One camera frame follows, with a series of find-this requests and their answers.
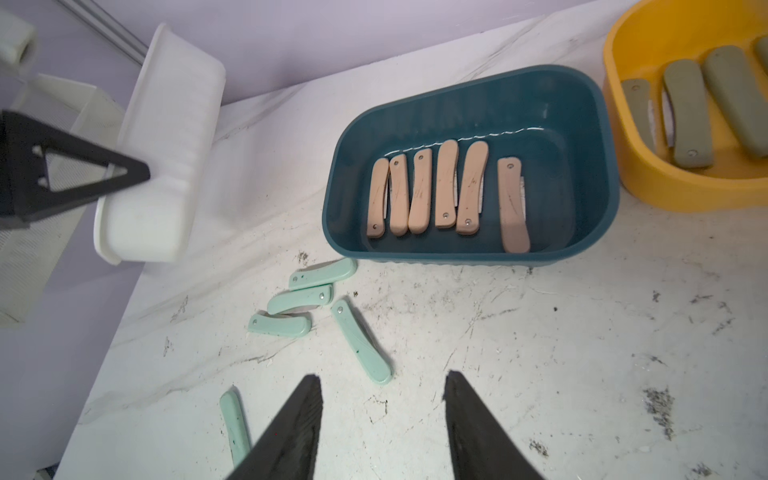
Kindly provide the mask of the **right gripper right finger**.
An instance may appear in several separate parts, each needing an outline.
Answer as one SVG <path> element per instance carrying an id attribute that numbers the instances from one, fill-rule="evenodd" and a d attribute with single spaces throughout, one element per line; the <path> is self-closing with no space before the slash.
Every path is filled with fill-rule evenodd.
<path id="1" fill-rule="evenodd" d="M 443 399 L 456 479 L 543 478 L 517 449 L 462 373 L 447 374 Z"/>

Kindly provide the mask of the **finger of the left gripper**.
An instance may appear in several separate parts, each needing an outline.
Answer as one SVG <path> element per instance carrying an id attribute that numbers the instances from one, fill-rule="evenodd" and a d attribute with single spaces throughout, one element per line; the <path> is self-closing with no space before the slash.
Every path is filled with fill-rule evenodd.
<path id="1" fill-rule="evenodd" d="M 20 112 L 1 112 L 1 228 L 85 206 L 151 178 L 149 166 Z"/>

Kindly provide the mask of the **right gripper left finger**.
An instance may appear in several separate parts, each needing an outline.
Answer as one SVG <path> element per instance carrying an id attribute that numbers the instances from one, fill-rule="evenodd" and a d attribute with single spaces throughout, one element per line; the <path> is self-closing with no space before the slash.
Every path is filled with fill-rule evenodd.
<path id="1" fill-rule="evenodd" d="M 322 413 L 321 380 L 305 375 L 228 479 L 312 479 Z"/>

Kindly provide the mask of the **white storage box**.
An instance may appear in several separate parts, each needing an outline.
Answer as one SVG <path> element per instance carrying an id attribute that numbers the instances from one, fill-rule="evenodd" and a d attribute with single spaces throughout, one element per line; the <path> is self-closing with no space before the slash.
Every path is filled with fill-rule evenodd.
<path id="1" fill-rule="evenodd" d="M 158 26 L 116 149 L 148 181 L 101 198 L 94 247 L 106 262 L 175 262 L 188 245 L 226 83 L 224 65 Z"/>

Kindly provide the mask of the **pink knife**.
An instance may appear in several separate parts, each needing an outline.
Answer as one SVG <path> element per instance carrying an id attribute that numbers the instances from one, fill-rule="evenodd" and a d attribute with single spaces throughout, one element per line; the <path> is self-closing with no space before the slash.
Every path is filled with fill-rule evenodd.
<path id="1" fill-rule="evenodd" d="M 456 224 L 458 153 L 458 142 L 453 139 L 444 141 L 438 150 L 435 181 L 435 226 L 438 229 L 453 228 Z"/>
<path id="2" fill-rule="evenodd" d="M 499 220 L 504 251 L 528 253 L 531 248 L 526 224 L 525 188 L 522 163 L 517 157 L 497 161 Z"/>
<path id="3" fill-rule="evenodd" d="M 459 235 L 470 236 L 479 230 L 480 197 L 488 152 L 489 147 L 485 141 L 473 142 L 466 152 L 456 221 L 456 232 Z"/>
<path id="4" fill-rule="evenodd" d="M 408 232 L 410 208 L 407 156 L 405 154 L 399 154 L 390 160 L 389 179 L 389 227 L 395 236 L 400 237 Z"/>
<path id="5" fill-rule="evenodd" d="M 389 160 L 379 158 L 373 165 L 368 198 L 366 236 L 377 239 L 385 233 Z"/>
<path id="6" fill-rule="evenodd" d="M 413 193 L 408 227 L 413 234 L 422 234 L 431 217 L 432 150 L 419 150 L 413 157 Z"/>

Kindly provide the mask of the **pink knife top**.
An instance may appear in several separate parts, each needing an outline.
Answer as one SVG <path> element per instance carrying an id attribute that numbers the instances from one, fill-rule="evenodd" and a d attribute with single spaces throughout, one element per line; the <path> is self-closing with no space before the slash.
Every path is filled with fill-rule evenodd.
<path id="1" fill-rule="evenodd" d="M 377 239 L 385 233 L 389 160 L 379 158 L 373 165 L 368 198 L 366 236 Z"/>

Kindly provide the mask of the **dark teal storage box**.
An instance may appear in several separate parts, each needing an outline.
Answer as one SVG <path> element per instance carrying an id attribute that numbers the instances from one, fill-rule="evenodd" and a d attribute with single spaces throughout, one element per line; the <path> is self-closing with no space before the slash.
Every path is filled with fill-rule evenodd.
<path id="1" fill-rule="evenodd" d="M 366 234 L 376 161 L 447 141 L 461 152 L 483 141 L 479 229 L 471 236 L 429 226 L 421 234 Z M 531 248 L 503 249 L 498 162 L 521 162 Z M 339 254 L 379 262 L 538 267 L 575 256 L 600 240 L 619 205 L 619 176 L 607 107 L 579 70 L 538 65 L 441 88 L 365 111 L 341 134 L 330 167 L 322 226 Z"/>

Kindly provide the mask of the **olive knife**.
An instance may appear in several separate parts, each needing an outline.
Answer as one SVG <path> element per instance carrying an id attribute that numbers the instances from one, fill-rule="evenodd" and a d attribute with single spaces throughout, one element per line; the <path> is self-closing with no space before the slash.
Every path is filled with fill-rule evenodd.
<path id="1" fill-rule="evenodd" d="M 753 45 L 754 53 L 765 73 L 768 73 L 768 36 L 758 38 Z"/>
<path id="2" fill-rule="evenodd" d="M 703 63 L 707 87 L 741 146 L 767 157 L 767 99 L 745 52 L 734 45 L 712 50 Z"/>
<path id="3" fill-rule="evenodd" d="M 641 139 L 649 150 L 655 152 L 655 115 L 650 83 L 638 78 L 624 80 L 621 85 Z"/>
<path id="4" fill-rule="evenodd" d="M 662 84 L 663 124 L 672 163 L 682 169 L 710 168 L 713 139 L 699 64 L 690 59 L 669 63 Z"/>

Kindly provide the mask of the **yellow storage box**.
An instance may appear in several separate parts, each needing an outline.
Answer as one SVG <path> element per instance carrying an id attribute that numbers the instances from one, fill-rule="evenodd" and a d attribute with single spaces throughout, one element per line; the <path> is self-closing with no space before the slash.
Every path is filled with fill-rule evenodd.
<path id="1" fill-rule="evenodd" d="M 741 48 L 763 95 L 767 73 L 754 42 L 767 35 L 764 1 L 641 1 L 624 13 L 603 47 L 608 105 L 623 186 L 639 200 L 669 211 L 705 212 L 767 204 L 767 160 L 751 156 L 739 143 L 712 97 L 707 98 L 714 164 L 682 169 L 671 161 L 662 115 L 666 66 L 690 59 L 703 64 L 722 46 Z M 632 119 L 621 83 L 650 83 L 656 151 L 647 148 Z"/>

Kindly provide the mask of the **mint knife far left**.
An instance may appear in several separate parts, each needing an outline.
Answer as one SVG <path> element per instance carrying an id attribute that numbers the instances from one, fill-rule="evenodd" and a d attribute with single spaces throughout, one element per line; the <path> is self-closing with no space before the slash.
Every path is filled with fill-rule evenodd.
<path id="1" fill-rule="evenodd" d="M 221 395 L 219 406 L 227 431 L 233 467 L 237 468 L 252 448 L 239 390 L 235 386 L 230 387 Z"/>

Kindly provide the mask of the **mint knife short middle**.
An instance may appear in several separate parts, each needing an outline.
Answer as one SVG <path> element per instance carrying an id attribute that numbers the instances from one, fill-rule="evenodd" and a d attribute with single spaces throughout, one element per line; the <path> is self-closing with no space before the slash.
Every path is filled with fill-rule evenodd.
<path id="1" fill-rule="evenodd" d="M 331 311 L 368 378 L 378 385 L 389 383 L 392 379 L 392 369 L 366 336 L 349 303 L 339 299 L 333 304 Z"/>

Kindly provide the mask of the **mint knife lower middle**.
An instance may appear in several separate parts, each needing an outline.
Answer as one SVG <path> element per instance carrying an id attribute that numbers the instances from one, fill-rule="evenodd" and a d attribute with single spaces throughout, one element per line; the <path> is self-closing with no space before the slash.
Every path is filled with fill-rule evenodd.
<path id="1" fill-rule="evenodd" d="M 279 336 L 286 338 L 300 338 L 309 333 L 312 328 L 312 320 L 308 315 L 278 315 L 254 314 L 248 322 L 250 333 Z"/>

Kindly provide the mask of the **mint knife upper middle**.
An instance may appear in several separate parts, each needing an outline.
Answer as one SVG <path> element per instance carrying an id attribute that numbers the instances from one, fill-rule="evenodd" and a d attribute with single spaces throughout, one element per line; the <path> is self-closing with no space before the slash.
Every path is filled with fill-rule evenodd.
<path id="1" fill-rule="evenodd" d="M 269 315 L 286 314 L 301 308 L 317 308 L 333 300 L 333 285 L 325 284 L 275 295 L 267 304 Z"/>

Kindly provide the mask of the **mint knife top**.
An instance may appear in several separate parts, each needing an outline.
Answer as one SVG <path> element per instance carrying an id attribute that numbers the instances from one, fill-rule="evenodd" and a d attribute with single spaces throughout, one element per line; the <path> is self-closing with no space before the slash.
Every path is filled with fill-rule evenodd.
<path id="1" fill-rule="evenodd" d="M 325 262 L 303 270 L 293 272 L 289 277 L 290 291 L 333 284 L 346 280 L 357 271 L 357 262 L 352 258 L 342 258 Z"/>

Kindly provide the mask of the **aluminium frame struts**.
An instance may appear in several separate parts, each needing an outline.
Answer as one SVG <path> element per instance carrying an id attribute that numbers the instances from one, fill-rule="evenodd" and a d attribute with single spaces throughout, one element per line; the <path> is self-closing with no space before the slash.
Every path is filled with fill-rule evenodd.
<path id="1" fill-rule="evenodd" d="M 74 18 L 106 40 L 110 45 L 141 66 L 148 46 L 118 20 L 92 0 L 55 0 Z"/>

